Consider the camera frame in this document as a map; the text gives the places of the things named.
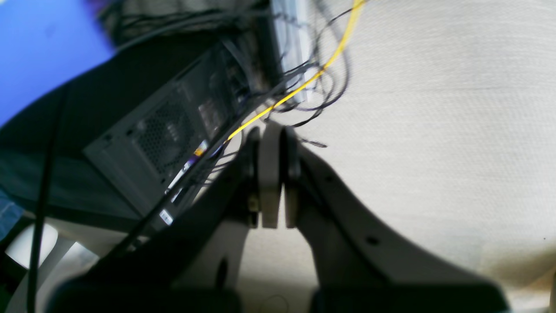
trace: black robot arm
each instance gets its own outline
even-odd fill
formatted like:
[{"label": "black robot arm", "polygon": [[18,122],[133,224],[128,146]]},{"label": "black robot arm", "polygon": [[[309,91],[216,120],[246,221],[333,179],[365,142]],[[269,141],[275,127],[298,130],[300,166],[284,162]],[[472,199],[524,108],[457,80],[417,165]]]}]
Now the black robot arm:
[{"label": "black robot arm", "polygon": [[502,312],[492,282],[423,251],[374,216],[332,168],[269,124],[249,133],[205,193],[135,251],[64,284],[50,312],[242,312],[234,291],[247,233],[286,226],[312,249],[320,288],[311,312]]}]

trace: screw hole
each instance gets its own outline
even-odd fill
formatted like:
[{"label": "screw hole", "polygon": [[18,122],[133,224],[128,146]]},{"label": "screw hole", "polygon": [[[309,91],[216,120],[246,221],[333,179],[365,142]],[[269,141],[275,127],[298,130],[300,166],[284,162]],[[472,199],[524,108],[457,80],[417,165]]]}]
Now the screw hole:
[{"label": "screw hole", "polygon": [[367,241],[368,244],[370,244],[371,246],[378,246],[379,245],[379,240],[376,239],[375,237],[367,237],[365,238],[365,241]]}]

